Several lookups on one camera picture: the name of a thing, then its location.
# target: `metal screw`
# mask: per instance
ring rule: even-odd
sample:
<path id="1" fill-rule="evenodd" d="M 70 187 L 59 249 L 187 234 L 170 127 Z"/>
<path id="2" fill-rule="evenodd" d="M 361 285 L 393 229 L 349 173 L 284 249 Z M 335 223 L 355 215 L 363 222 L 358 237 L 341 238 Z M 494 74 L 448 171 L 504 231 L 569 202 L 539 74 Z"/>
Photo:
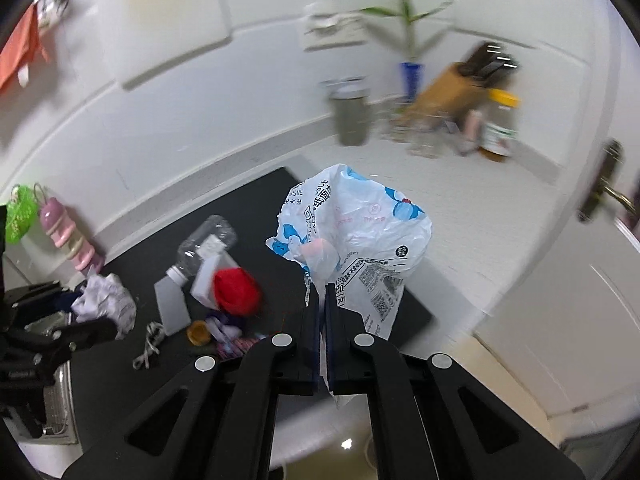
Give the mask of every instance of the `metal screw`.
<path id="1" fill-rule="evenodd" d="M 431 362 L 433 363 L 433 366 L 435 366 L 436 368 L 440 368 L 441 370 L 446 370 L 453 364 L 451 357 L 446 354 L 434 355 L 431 358 Z"/>
<path id="2" fill-rule="evenodd" d="M 293 338 L 289 334 L 276 334 L 271 338 L 274 346 L 289 346 Z"/>
<path id="3" fill-rule="evenodd" d="M 208 372 L 216 365 L 216 360 L 210 355 L 198 357 L 195 362 L 196 370 L 199 372 Z"/>
<path id="4" fill-rule="evenodd" d="M 375 342 L 375 339 L 373 339 L 373 336 L 371 334 L 365 333 L 358 334 L 355 338 L 353 338 L 353 340 L 358 346 L 371 346 Z"/>

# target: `gray trash can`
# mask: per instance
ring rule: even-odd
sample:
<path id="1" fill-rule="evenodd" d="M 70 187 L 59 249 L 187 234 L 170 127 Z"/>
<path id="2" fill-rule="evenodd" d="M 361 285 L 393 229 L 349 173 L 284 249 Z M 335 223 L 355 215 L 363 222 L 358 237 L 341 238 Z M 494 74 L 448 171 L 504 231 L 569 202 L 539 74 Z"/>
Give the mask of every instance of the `gray trash can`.
<path id="1" fill-rule="evenodd" d="M 363 77 L 326 81 L 329 101 L 334 108 L 335 129 L 344 146 L 360 146 L 369 131 L 369 88 Z"/>

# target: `blue vase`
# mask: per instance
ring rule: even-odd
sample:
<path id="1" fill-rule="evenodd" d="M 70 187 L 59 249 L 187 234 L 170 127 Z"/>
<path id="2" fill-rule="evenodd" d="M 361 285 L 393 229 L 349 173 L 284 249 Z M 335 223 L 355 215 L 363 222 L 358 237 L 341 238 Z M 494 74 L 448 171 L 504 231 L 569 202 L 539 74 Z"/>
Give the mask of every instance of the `blue vase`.
<path id="1" fill-rule="evenodd" d="M 402 67 L 402 76 L 404 77 L 404 92 L 406 98 L 408 101 L 414 102 L 420 89 L 423 65 L 421 65 L 421 63 L 406 62 L 401 63 L 400 66 Z"/>

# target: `bottle cap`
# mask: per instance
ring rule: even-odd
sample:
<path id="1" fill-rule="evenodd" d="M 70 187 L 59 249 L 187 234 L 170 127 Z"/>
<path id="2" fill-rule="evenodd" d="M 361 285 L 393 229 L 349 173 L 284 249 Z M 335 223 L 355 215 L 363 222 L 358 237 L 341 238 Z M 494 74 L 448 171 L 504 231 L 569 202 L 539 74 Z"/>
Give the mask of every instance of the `bottle cap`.
<path id="1" fill-rule="evenodd" d="M 174 282 L 178 286 L 184 286 L 184 284 L 187 283 L 188 280 L 188 278 L 182 273 L 182 271 L 175 265 L 169 267 L 166 270 L 166 275 L 174 280 Z"/>
<path id="2" fill-rule="evenodd" d="M 497 102 L 498 104 L 511 108 L 517 108 L 518 106 L 520 106 L 519 97 L 497 88 L 491 88 L 489 90 L 489 99 L 491 99 L 491 101 Z"/>

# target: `jar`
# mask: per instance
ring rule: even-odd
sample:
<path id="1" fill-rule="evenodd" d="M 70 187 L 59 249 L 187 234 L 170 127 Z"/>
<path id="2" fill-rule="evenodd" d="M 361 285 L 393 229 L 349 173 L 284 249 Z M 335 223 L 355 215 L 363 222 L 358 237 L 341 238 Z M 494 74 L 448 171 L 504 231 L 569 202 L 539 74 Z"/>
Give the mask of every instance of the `jar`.
<path id="1" fill-rule="evenodd" d="M 504 162 L 513 153 L 513 139 L 516 136 L 515 114 L 520 99 L 497 88 L 489 90 L 489 99 L 480 153 L 489 160 Z"/>
<path id="2" fill-rule="evenodd" d="M 412 143 L 409 153 L 425 158 L 438 158 L 442 151 L 446 117 L 443 114 L 416 112 L 411 119 Z"/>
<path id="3" fill-rule="evenodd" d="M 411 102 L 407 101 L 405 96 L 395 99 L 392 103 L 392 110 L 389 114 L 389 138 L 394 142 L 411 141 L 410 118 L 405 116 L 410 105 Z"/>
<path id="4" fill-rule="evenodd" d="M 388 95 L 382 101 L 374 105 L 376 110 L 370 132 L 379 139 L 392 139 L 393 126 L 397 111 L 404 101 L 404 96 Z"/>

